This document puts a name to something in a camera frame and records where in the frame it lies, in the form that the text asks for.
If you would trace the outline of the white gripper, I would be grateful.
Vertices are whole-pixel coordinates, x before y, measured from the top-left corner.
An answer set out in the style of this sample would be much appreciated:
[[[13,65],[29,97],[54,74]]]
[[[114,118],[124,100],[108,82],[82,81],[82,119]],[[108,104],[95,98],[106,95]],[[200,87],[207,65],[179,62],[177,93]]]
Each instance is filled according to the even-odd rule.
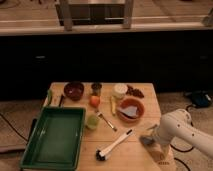
[[[163,137],[160,126],[157,124],[148,128],[148,139],[151,142],[158,143],[161,147],[167,145],[167,140]]]

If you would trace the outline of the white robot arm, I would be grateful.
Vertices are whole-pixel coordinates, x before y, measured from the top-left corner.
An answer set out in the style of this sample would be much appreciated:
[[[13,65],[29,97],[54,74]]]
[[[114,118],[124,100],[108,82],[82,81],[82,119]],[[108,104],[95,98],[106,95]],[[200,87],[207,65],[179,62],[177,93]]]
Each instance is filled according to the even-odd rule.
[[[185,109],[163,114],[159,124],[151,132],[151,138],[162,146],[178,137],[213,159],[213,136],[191,125],[191,115]]]

